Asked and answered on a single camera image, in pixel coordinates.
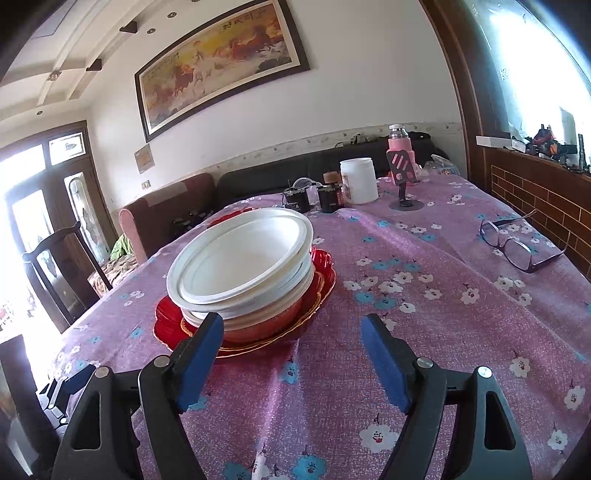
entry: sofa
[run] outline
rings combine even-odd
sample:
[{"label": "sofa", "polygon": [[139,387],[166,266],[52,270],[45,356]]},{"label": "sofa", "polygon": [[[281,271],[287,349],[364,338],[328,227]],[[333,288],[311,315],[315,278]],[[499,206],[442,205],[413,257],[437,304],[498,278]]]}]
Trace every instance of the sofa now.
[{"label": "sofa", "polygon": [[[427,134],[411,136],[419,164],[430,160],[431,153],[447,158]],[[151,192],[126,205],[119,213],[119,223],[128,236],[139,264],[146,262],[164,245],[170,243],[170,228],[175,219],[192,210],[218,211],[226,205],[252,196],[279,193],[301,177],[323,182],[327,171],[339,171],[342,160],[370,157],[376,177],[390,171],[386,151],[388,141],[331,148],[277,160],[224,174],[215,186],[209,173],[199,173]]]}]

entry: green cloth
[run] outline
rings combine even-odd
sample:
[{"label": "green cloth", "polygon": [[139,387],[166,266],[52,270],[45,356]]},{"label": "green cloth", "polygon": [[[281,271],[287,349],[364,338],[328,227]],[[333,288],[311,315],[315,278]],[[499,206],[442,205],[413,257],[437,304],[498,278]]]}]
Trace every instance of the green cloth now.
[{"label": "green cloth", "polygon": [[111,260],[116,261],[124,255],[133,255],[133,253],[134,250],[131,248],[129,238],[127,238],[127,235],[123,234],[119,237],[119,239],[115,242],[113,246],[113,250],[111,251]]}]

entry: blue gripper pad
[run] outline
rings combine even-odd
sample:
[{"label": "blue gripper pad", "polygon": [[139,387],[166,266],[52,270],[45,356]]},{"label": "blue gripper pad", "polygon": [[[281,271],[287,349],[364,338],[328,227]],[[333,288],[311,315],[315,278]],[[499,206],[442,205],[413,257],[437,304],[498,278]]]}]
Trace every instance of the blue gripper pad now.
[{"label": "blue gripper pad", "polygon": [[217,313],[210,313],[178,359],[177,365],[182,364],[184,371],[180,374],[176,404],[182,412],[187,411],[189,405],[198,402],[222,339],[222,317]]},{"label": "blue gripper pad", "polygon": [[390,403],[407,414],[414,401],[416,355],[404,340],[390,335],[375,313],[361,320],[361,339]]}]

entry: screw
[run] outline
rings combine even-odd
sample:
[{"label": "screw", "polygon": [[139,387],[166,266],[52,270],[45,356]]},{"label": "screw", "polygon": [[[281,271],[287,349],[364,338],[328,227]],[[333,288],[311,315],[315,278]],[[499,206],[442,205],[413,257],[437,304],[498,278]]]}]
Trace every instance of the screw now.
[{"label": "screw", "polygon": [[109,369],[107,367],[99,367],[95,370],[96,378],[105,378],[107,375],[109,375]]},{"label": "screw", "polygon": [[433,360],[426,356],[420,356],[417,358],[417,365],[421,368],[431,368],[433,366]]},{"label": "screw", "polygon": [[490,378],[492,377],[492,370],[488,367],[478,367],[478,375],[483,378]]},{"label": "screw", "polygon": [[164,368],[170,363],[170,357],[166,355],[157,356],[154,359],[154,365],[158,368]]}]

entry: brown sofa armrest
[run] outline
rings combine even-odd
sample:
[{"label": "brown sofa armrest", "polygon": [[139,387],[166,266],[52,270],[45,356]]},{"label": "brown sofa armrest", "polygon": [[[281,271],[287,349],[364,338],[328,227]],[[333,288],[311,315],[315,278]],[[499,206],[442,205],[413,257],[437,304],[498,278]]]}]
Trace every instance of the brown sofa armrest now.
[{"label": "brown sofa armrest", "polygon": [[119,223],[129,238],[139,264],[146,262],[170,241],[172,222],[191,210],[212,205],[215,184],[209,173],[178,181],[126,205]]}]

